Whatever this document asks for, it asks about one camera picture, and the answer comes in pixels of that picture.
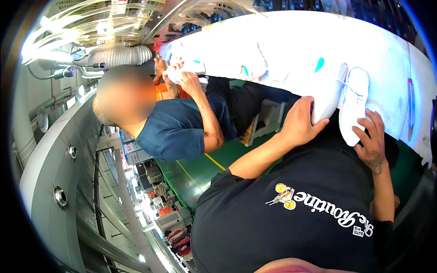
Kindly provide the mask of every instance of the round metal fitting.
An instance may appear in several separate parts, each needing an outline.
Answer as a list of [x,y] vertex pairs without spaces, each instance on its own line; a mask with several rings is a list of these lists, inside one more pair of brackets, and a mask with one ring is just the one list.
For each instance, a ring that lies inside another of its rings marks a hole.
[[72,145],[69,145],[68,146],[68,154],[69,154],[71,160],[76,159],[76,156],[77,156],[76,148],[74,148]]
[[67,196],[65,195],[64,191],[60,187],[56,186],[53,190],[53,193],[58,206],[65,210],[67,208]]

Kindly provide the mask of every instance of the forearm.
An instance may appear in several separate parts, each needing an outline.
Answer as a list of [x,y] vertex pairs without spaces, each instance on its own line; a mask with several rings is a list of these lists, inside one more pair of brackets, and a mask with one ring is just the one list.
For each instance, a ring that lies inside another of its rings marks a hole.
[[192,95],[192,98],[197,104],[202,116],[204,137],[215,143],[216,147],[220,147],[224,142],[222,129],[220,128],[220,124],[215,116],[215,113],[212,111],[212,108],[206,99],[205,93],[200,90],[196,94]]
[[233,175],[244,179],[258,178],[292,148],[281,145],[281,135],[279,133],[275,134],[263,145],[253,149],[232,163],[229,166],[229,170]]
[[378,171],[373,172],[375,194],[373,197],[372,215],[378,221],[394,221],[395,195],[388,162],[385,160]]
[[155,76],[155,78],[153,79],[153,83],[155,84],[155,86],[159,85],[161,83],[162,76],[163,76],[162,74],[157,74]]

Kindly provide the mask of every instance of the hand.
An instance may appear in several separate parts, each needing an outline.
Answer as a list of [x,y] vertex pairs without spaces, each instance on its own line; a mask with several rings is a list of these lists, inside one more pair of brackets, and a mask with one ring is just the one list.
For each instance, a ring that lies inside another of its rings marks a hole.
[[277,133],[277,135],[281,135],[279,138],[281,145],[284,145],[288,150],[308,143],[329,123],[329,119],[325,118],[317,122],[316,125],[311,125],[310,108],[313,101],[313,97],[301,97],[288,111],[284,126]]
[[163,75],[164,71],[167,70],[167,64],[165,63],[165,61],[162,58],[154,58],[153,61],[155,62],[155,70],[156,70],[156,75],[160,76]]
[[204,94],[200,85],[199,77],[194,72],[182,71],[180,73],[180,86],[188,93],[188,95],[194,97],[197,94]]
[[176,59],[176,63],[172,66],[169,66],[166,70],[163,71],[163,79],[164,82],[168,85],[175,85],[169,78],[168,78],[168,71],[169,70],[180,70],[184,66],[184,61],[182,61],[182,58],[179,57]]
[[352,131],[360,138],[361,143],[356,144],[354,150],[360,159],[372,170],[373,175],[378,176],[382,173],[382,164],[386,162],[384,148],[384,122],[377,111],[372,112],[366,109],[366,114],[372,121],[365,118],[357,119],[357,123],[368,129],[370,138],[367,134],[356,126],[352,126]]

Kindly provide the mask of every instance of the dark navy shirt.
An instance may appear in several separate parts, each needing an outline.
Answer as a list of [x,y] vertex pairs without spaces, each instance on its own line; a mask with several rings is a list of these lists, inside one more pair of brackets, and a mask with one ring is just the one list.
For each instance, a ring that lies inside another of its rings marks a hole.
[[[225,142],[237,137],[226,101],[213,93],[207,97],[217,117]],[[193,99],[157,101],[136,142],[148,154],[165,160],[203,155],[203,121]]]

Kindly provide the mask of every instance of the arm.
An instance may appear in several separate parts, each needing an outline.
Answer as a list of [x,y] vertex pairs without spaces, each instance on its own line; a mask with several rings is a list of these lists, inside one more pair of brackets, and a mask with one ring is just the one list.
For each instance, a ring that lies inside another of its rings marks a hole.
[[323,119],[311,125],[310,107],[313,101],[313,97],[302,97],[296,101],[287,113],[282,130],[235,161],[229,167],[231,173],[244,179],[258,178],[288,151],[315,138],[329,120]]
[[199,78],[196,73],[182,71],[180,85],[199,107],[203,122],[204,152],[216,150],[223,145],[224,137],[219,121],[212,111],[205,93],[202,91]]
[[167,69],[167,65],[165,61],[161,58],[159,59],[153,59],[155,62],[155,73],[156,76],[153,79],[153,83],[156,85],[161,83],[161,78],[163,77],[163,72]]
[[375,194],[373,197],[372,216],[378,221],[394,221],[395,195],[392,179],[384,150],[384,123],[378,112],[366,109],[366,114],[372,121],[365,118],[358,119],[359,125],[368,129],[370,138],[360,128],[353,126],[352,130],[360,138],[354,150],[360,159],[372,170]]

